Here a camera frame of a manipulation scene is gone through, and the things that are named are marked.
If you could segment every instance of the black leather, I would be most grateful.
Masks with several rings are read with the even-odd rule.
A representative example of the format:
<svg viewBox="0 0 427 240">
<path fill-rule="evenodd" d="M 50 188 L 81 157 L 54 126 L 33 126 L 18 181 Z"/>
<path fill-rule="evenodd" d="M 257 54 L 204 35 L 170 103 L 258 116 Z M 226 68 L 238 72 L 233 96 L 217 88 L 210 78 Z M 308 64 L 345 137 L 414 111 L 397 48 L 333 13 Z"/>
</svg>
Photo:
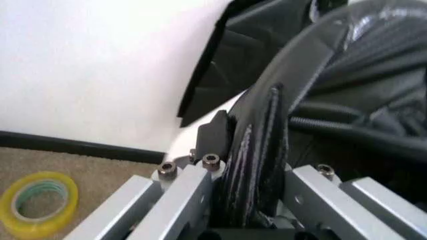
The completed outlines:
<svg viewBox="0 0 427 240">
<path fill-rule="evenodd" d="M 229 112 L 235 129 L 212 224 L 274 227 L 284 164 L 313 163 L 307 156 L 329 156 L 345 177 L 425 169 L 426 51 L 421 1 L 362 1 L 301 32 Z"/>
</svg>

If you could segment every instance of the silver metal bar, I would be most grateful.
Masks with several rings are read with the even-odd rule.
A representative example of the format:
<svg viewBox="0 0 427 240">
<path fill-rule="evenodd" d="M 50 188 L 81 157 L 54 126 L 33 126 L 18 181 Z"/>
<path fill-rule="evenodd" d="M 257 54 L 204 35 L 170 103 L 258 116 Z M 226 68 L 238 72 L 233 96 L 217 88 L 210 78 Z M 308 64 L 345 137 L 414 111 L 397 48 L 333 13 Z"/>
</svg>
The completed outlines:
<svg viewBox="0 0 427 240">
<path fill-rule="evenodd" d="M 306 229 L 328 227 L 341 239 L 403 239 L 309 165 L 285 173 L 283 202 Z"/>
<path fill-rule="evenodd" d="M 64 239 L 122 239 L 161 195 L 162 189 L 158 182 L 134 175 Z"/>
<path fill-rule="evenodd" d="M 340 188 L 406 239 L 427 239 L 427 214 L 370 177 Z"/>
<path fill-rule="evenodd" d="M 176 240 L 187 224 L 202 219 L 211 192 L 211 174 L 187 165 L 127 240 Z"/>
</svg>

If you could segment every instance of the clear tape roll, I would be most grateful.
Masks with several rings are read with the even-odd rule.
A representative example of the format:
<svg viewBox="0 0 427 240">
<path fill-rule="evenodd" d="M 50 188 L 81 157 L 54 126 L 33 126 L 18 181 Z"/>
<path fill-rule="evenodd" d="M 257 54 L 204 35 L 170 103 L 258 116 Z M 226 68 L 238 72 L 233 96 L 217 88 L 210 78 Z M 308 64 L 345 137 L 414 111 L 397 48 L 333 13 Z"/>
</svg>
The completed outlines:
<svg viewBox="0 0 427 240">
<path fill-rule="evenodd" d="M 22 216 L 18 209 L 34 194 L 55 191 L 63 197 L 62 206 L 41 217 Z M 43 171 L 27 175 L 13 183 L 0 199 L 0 220 L 6 230 L 18 239 L 46 238 L 61 230 L 73 218 L 79 198 L 74 181 L 58 172 Z"/>
</svg>

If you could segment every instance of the carpet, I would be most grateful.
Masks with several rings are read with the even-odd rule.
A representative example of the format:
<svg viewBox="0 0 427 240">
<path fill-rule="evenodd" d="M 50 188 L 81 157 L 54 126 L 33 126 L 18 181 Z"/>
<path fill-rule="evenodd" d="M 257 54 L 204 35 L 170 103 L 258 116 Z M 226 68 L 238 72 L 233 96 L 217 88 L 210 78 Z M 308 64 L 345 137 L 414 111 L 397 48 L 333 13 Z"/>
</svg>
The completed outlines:
<svg viewBox="0 0 427 240">
<path fill-rule="evenodd" d="M 77 184 L 79 202 L 72 222 L 49 240 L 65 237 L 105 199 L 125 183 L 132 175 L 149 178 L 156 165 L 111 160 L 106 158 L 57 153 L 48 151 L 25 150 L 0 147 L 0 193 L 16 180 L 40 171 L 60 172 L 71 177 Z M 41 194 L 32 197 L 31 206 L 38 203 L 38 208 L 23 207 L 25 216 L 37 217 L 52 211 L 60 198 L 55 194 Z M 0 240 L 13 240 L 0 224 Z"/>
</svg>

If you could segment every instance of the white panel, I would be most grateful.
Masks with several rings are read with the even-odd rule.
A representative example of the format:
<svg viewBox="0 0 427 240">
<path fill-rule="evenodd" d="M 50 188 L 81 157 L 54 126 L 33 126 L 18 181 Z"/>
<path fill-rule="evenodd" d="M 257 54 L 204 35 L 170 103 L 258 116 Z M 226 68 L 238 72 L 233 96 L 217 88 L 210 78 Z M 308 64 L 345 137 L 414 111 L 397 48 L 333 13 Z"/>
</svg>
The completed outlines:
<svg viewBox="0 0 427 240">
<path fill-rule="evenodd" d="M 0 131 L 166 151 L 230 0 L 0 0 Z"/>
</svg>

